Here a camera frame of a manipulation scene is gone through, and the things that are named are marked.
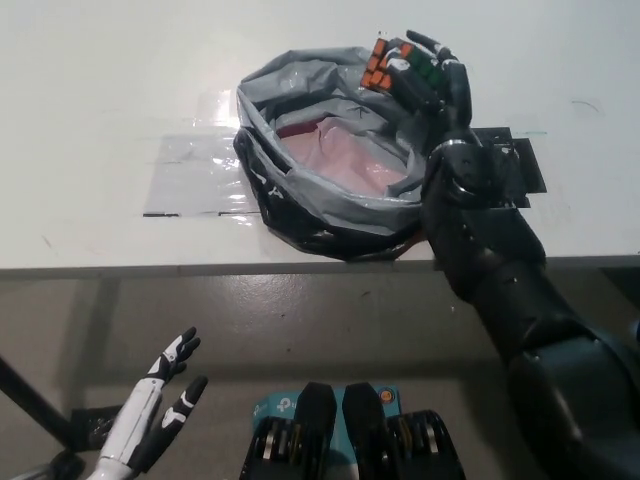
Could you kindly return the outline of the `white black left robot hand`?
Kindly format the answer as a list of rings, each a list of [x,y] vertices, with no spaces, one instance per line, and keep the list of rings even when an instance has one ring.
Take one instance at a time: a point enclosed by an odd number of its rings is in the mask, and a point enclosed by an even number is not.
[[[148,473],[166,452],[201,398],[208,379],[197,377],[158,424],[153,420],[162,401],[163,388],[186,369],[186,361],[200,343],[197,329],[189,328],[165,348],[136,383],[116,416],[90,475],[92,479],[134,479]]]

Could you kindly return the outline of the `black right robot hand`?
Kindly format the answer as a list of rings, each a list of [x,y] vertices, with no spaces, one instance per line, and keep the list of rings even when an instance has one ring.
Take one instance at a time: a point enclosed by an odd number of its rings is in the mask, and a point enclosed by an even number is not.
[[[384,59],[391,78],[390,95],[418,118],[423,148],[462,137],[469,130],[469,77],[465,64],[449,47],[408,30],[405,39],[388,42]]]

